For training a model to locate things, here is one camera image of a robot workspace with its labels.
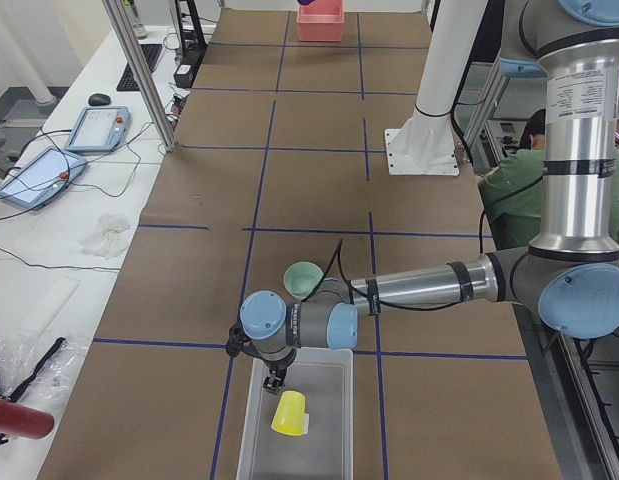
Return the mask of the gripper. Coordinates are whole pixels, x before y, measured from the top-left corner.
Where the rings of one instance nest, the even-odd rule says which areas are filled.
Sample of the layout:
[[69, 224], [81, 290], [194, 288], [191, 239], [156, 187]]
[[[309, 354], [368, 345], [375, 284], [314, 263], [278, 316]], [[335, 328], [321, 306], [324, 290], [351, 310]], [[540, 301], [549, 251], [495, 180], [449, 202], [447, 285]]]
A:
[[283, 358], [278, 360], [265, 360], [269, 374], [263, 382], [263, 389], [270, 394], [280, 395], [285, 388], [287, 369], [295, 360], [295, 350], [291, 349]]

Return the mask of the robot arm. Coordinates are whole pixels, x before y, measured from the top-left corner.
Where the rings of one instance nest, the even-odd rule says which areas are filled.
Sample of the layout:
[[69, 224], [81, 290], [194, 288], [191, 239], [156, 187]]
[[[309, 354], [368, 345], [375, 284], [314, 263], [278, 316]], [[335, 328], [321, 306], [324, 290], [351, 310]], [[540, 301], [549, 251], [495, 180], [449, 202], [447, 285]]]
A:
[[610, 234], [619, 93], [619, 1], [510, 1], [501, 63], [547, 75], [548, 120], [538, 234], [525, 247], [472, 262], [318, 281], [286, 303], [263, 290], [242, 303], [226, 351], [263, 361], [264, 388], [279, 393], [304, 347], [352, 349], [358, 318], [385, 307], [436, 311], [486, 299], [517, 303], [578, 339], [619, 327], [619, 245]]

